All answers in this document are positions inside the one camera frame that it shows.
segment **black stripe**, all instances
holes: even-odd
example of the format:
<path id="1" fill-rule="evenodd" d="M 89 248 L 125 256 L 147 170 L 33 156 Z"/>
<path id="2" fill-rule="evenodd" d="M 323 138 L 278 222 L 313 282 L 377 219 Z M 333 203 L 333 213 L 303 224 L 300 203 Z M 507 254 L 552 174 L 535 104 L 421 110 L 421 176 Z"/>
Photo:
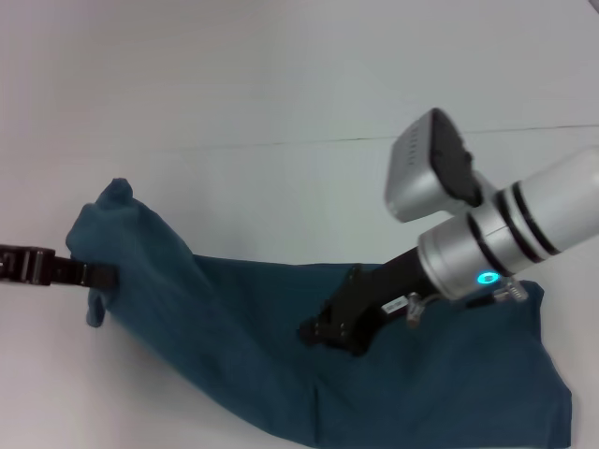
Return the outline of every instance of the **black stripe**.
<path id="1" fill-rule="evenodd" d="M 528 210 L 528 206 L 526 206 L 526 201 L 524 201 L 524 196 L 522 195 L 522 191 L 520 190 L 519 182 L 516 182 L 512 186 L 512 191 L 514 192 L 514 198 L 516 199 L 516 204 L 518 204 L 518 209 L 520 209 L 520 213 L 524 217 L 524 220 L 526 220 L 526 224 L 533 233 L 534 237 L 539 241 L 543 249 L 547 251 L 549 254 L 559 254 L 560 250 L 558 250 L 555 246 L 551 244 L 547 236 L 543 234 L 543 231 L 541 231 L 541 228 L 534 220 L 533 216 L 531 215 L 531 212 Z"/>
<path id="2" fill-rule="evenodd" d="M 502 276 L 505 276 L 506 278 L 513 276 L 514 273 L 512 273 L 509 269 L 504 267 L 504 264 L 502 264 L 500 260 L 497 257 L 495 257 L 493 251 L 490 250 L 489 245 L 483 239 L 483 234 L 482 232 L 480 232 L 478 223 L 470 213 L 467 216 L 467 220 L 468 227 L 470 227 L 470 232 L 472 232 L 472 235 L 478 242 L 478 247 L 480 248 L 480 251 L 485 255 L 485 258 L 487 259 L 487 262 L 489 262 L 489 265 L 491 265 L 495 271 L 497 271 Z"/>
<path id="3" fill-rule="evenodd" d="M 526 239 L 522 236 L 522 234 L 520 234 L 520 231 L 518 231 L 518 228 L 514 224 L 514 221 L 512 220 L 512 217 L 509 214 L 507 201 L 505 201 L 505 191 L 502 190 L 501 192 L 498 192 L 497 195 L 495 195 L 495 203 L 497 204 L 497 209 L 499 210 L 499 213 L 501 213 L 502 217 L 504 217 L 504 221 L 509 227 L 509 230 L 512 233 L 512 237 L 514 238 L 524 255 L 526 255 L 526 257 L 528 257 L 531 260 L 531 262 L 535 262 L 535 264 L 543 262 L 543 259 L 539 257 L 537 253 L 534 252 L 534 249 L 531 247 L 531 245 L 528 244 Z"/>

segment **teal towel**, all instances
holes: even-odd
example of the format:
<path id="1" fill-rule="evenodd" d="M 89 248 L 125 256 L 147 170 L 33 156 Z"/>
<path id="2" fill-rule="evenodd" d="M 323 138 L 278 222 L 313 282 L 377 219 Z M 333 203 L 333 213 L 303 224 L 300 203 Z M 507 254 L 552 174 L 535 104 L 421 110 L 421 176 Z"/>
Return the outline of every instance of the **teal towel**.
<path id="1" fill-rule="evenodd" d="M 571 397 L 540 338 L 542 289 L 464 310 L 429 307 L 420 328 L 385 327 L 363 357 L 306 348 L 296 328 L 349 265 L 294 267 L 193 255 L 115 180 L 83 208 L 73 258 L 116 265 L 120 285 L 91 291 L 104 310 L 236 415 L 326 448 L 570 445 Z"/>

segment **white background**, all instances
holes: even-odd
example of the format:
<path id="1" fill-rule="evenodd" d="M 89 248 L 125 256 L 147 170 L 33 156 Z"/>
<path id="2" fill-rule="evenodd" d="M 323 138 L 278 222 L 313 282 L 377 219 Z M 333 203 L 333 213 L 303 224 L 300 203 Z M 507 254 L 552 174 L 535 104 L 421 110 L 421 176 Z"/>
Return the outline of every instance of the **white background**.
<path id="1" fill-rule="evenodd" d="M 66 255 L 127 177 L 196 253 L 384 262 L 445 218 L 386 213 L 393 138 L 442 107 L 499 185 L 597 145 L 598 42 L 586 0 L 1 0 L 0 240 Z M 523 276 L 547 290 L 577 449 L 599 445 L 598 252 Z M 87 327 L 85 299 L 0 287 L 0 446 L 294 446 Z"/>

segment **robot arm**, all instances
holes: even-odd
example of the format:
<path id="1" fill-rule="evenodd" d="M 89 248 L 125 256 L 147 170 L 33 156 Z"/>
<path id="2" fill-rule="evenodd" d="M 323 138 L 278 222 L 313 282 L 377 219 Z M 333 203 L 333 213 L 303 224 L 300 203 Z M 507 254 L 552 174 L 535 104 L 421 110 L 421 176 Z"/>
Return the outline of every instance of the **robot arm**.
<path id="1" fill-rule="evenodd" d="M 439 109 L 394 144 L 387 208 L 402 222 L 446 210 L 416 248 L 371 272 L 352 270 L 323 311 L 299 329 L 307 344 L 364 354 L 381 326 L 417 324 L 425 306 L 495 285 L 488 301 L 524 300 L 513 276 L 599 234 L 599 150 L 570 156 L 497 191 L 472 170 L 472 156 Z"/>

